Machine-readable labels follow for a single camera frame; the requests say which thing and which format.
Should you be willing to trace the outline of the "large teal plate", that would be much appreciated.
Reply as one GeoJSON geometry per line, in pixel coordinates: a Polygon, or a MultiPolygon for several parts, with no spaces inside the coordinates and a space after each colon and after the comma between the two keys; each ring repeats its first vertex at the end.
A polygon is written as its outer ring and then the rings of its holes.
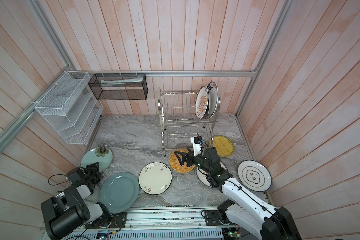
{"type": "Polygon", "coordinates": [[[131,173],[117,173],[109,177],[102,185],[99,202],[104,204],[111,214],[128,210],[139,196],[138,179],[131,173]]]}

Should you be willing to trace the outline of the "stainless steel dish rack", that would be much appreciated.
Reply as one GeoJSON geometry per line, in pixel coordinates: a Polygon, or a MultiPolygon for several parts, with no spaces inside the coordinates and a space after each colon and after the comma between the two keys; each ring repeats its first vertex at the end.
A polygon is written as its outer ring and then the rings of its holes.
{"type": "Polygon", "coordinates": [[[219,121],[220,102],[210,118],[198,119],[195,114],[197,94],[197,91],[162,92],[158,88],[157,104],[164,156],[177,148],[192,146],[191,137],[196,135],[200,135],[209,147],[213,146],[213,130],[219,121]]]}

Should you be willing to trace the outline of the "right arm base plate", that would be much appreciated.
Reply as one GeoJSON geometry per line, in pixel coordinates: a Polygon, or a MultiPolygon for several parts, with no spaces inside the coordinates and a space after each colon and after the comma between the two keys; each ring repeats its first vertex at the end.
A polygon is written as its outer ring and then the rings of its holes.
{"type": "Polygon", "coordinates": [[[203,210],[201,216],[205,219],[207,226],[225,226],[230,224],[225,213],[220,210],[203,210]]]}

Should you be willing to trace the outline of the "small orange sunburst plate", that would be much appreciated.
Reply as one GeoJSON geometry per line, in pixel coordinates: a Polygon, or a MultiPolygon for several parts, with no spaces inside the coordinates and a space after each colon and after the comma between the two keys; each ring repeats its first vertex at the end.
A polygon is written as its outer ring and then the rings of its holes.
{"type": "Polygon", "coordinates": [[[203,86],[200,88],[196,103],[195,103],[195,114],[198,119],[203,119],[207,116],[209,108],[209,91],[208,88],[203,86]]]}

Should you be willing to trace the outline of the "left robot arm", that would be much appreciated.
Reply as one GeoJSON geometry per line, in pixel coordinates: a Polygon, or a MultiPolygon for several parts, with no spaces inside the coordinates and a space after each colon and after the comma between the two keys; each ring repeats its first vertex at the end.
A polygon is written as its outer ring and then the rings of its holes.
{"type": "Polygon", "coordinates": [[[102,203],[88,206],[85,199],[100,183],[100,166],[94,163],[85,168],[74,168],[67,173],[71,185],[61,193],[41,203],[48,237],[60,240],[79,227],[109,228],[112,214],[102,203]]]}

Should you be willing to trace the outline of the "white plate black cloud motif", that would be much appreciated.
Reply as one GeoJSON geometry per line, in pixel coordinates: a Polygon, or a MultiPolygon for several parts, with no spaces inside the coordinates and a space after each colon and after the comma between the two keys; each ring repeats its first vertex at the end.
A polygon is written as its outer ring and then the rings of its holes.
{"type": "Polygon", "coordinates": [[[255,192],[266,192],[272,186],[272,176],[268,169],[253,160],[240,163],[238,175],[241,183],[255,192]]]}

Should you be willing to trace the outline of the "yellow woven pattern plate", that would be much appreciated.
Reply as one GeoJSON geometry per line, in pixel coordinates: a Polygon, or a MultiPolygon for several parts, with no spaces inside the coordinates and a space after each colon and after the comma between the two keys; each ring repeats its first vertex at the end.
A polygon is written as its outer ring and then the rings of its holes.
{"type": "Polygon", "coordinates": [[[216,148],[218,155],[224,158],[231,156],[235,151],[235,145],[232,140],[222,135],[214,136],[210,140],[209,145],[216,148]]]}

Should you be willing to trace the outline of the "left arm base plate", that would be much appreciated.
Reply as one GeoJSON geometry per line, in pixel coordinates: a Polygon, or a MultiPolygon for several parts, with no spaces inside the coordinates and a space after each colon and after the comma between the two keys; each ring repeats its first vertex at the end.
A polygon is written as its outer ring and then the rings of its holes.
{"type": "Polygon", "coordinates": [[[127,212],[121,212],[118,214],[111,214],[110,225],[108,229],[123,229],[126,225],[127,212]]]}

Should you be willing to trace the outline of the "cream floral plate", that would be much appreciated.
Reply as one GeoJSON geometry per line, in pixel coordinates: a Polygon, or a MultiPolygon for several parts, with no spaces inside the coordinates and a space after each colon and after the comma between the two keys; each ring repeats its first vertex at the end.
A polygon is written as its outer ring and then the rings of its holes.
{"type": "Polygon", "coordinates": [[[164,193],[171,183],[172,172],[164,163],[150,163],[141,170],[139,175],[140,188],[149,195],[164,193]]]}

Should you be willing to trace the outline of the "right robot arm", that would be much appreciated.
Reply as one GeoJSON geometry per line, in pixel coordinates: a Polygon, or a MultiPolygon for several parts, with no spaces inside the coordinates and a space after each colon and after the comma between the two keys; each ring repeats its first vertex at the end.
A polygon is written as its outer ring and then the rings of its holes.
{"type": "Polygon", "coordinates": [[[180,165],[196,166],[207,173],[210,185],[229,199],[219,205],[219,222],[233,223],[259,240],[299,240],[298,228],[291,213],[284,207],[276,208],[247,190],[226,169],[215,148],[196,154],[192,150],[174,152],[180,165]]]}

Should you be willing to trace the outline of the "large orange sunburst plate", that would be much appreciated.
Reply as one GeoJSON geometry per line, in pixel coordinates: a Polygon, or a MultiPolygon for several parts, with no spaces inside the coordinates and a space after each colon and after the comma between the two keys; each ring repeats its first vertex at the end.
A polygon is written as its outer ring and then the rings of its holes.
{"type": "Polygon", "coordinates": [[[226,180],[233,177],[224,166],[221,162],[205,161],[205,163],[198,165],[197,176],[206,186],[220,189],[226,180]]]}

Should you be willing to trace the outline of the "light green flower plate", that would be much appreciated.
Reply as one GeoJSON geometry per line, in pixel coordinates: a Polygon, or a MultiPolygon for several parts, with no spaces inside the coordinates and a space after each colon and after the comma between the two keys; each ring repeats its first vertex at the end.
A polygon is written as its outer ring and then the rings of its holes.
{"type": "Polygon", "coordinates": [[[100,145],[84,155],[81,161],[81,167],[86,168],[88,165],[98,163],[99,171],[103,172],[110,166],[112,160],[113,153],[111,150],[105,145],[100,145]]]}

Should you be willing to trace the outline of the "white plate green lettered rim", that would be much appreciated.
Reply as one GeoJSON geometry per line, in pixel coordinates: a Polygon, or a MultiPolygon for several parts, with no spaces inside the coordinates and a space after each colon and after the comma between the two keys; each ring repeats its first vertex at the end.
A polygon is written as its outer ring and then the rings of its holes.
{"type": "Polygon", "coordinates": [[[218,86],[215,82],[210,82],[207,85],[207,89],[208,91],[210,91],[211,93],[211,110],[209,111],[209,118],[211,118],[215,112],[217,111],[218,105],[219,105],[219,90],[218,90],[218,86]]]}

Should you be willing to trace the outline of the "black round plate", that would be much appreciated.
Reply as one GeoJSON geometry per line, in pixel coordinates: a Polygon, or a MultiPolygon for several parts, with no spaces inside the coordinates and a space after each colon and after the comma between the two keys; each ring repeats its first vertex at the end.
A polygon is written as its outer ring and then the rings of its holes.
{"type": "Polygon", "coordinates": [[[210,91],[208,91],[208,106],[207,106],[207,110],[206,110],[206,119],[209,118],[209,111],[211,110],[211,101],[212,101],[212,98],[211,98],[211,93],[210,91]]]}

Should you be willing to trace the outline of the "orange woven pattern plate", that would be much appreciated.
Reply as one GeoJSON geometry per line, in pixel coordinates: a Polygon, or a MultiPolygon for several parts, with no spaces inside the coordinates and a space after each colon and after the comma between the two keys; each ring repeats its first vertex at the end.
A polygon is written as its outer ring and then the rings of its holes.
{"type": "Polygon", "coordinates": [[[176,172],[179,172],[179,173],[189,173],[195,168],[195,166],[187,167],[186,164],[181,166],[180,163],[179,163],[178,158],[175,155],[175,151],[173,151],[171,153],[170,158],[169,158],[169,162],[170,162],[171,167],[176,172]]]}

